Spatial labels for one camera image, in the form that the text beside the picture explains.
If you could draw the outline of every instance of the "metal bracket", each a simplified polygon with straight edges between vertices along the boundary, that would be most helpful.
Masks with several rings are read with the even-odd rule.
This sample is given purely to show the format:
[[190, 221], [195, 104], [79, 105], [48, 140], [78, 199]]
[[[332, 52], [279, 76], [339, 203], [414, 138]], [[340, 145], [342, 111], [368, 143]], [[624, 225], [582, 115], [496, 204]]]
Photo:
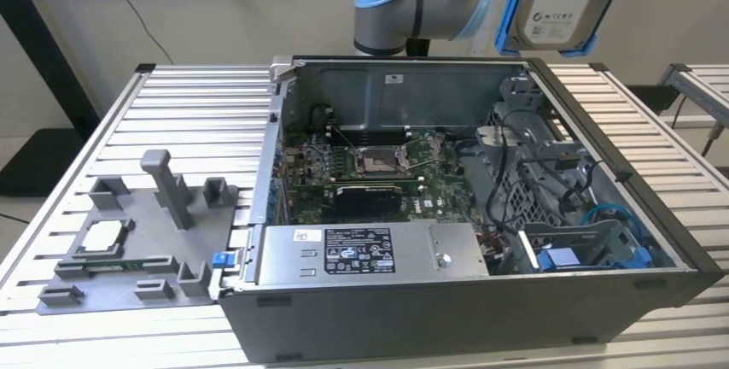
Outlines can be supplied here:
[[295, 58], [292, 56], [274, 56], [270, 67], [271, 82], [280, 83], [295, 76]]

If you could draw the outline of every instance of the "white sticker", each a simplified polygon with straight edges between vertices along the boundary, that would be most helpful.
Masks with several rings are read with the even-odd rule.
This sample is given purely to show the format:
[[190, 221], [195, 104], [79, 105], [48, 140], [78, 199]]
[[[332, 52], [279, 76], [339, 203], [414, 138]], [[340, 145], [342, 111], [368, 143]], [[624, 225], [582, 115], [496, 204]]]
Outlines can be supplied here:
[[295, 230], [295, 241], [322, 242], [322, 230]]
[[591, 0], [535, 0], [524, 34], [535, 44], [563, 44], [572, 36]]
[[387, 85], [402, 85], [403, 80], [404, 80], [404, 76], [402, 74], [388, 74], [386, 76]]

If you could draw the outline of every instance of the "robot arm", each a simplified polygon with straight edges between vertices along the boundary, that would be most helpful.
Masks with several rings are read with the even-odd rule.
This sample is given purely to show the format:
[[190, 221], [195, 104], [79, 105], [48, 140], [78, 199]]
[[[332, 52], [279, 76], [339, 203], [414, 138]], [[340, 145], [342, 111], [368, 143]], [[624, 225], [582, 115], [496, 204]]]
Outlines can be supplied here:
[[356, 0], [355, 46], [360, 54], [394, 56], [408, 38], [474, 34], [488, 0]]

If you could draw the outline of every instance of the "white wall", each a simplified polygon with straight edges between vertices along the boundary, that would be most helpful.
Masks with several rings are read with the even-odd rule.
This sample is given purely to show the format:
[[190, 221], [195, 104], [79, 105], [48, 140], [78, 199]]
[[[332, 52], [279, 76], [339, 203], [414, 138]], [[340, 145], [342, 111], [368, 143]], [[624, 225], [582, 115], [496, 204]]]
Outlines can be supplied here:
[[[354, 54], [354, 0], [131, 1], [176, 64], [266, 64], [276, 54]], [[35, 3], [95, 103], [108, 108], [135, 66], [166, 62], [163, 54], [123, 0]], [[463, 53], [467, 46], [444, 43], [435, 50]]]
[[[94, 102], [107, 108], [134, 67], [164, 62], [160, 51], [123, 0], [35, 2]], [[178, 64], [264, 64], [276, 54], [352, 52], [352, 0], [132, 2]], [[671, 62], [729, 62], [728, 5], [729, 0], [616, 0], [587, 60], [606, 62], [630, 83], [655, 82]], [[435, 55], [464, 56], [467, 50], [466, 42], [432, 46]]]
[[48, 127], [71, 122], [0, 17], [0, 138], [28, 137]]

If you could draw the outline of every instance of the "blue latch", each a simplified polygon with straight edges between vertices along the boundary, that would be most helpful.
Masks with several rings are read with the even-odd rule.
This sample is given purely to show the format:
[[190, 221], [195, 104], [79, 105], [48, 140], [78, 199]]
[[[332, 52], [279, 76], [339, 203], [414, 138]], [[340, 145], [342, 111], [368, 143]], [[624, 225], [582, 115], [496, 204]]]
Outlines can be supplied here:
[[234, 268], [236, 266], [236, 255], [231, 252], [216, 252], [214, 254], [214, 268]]

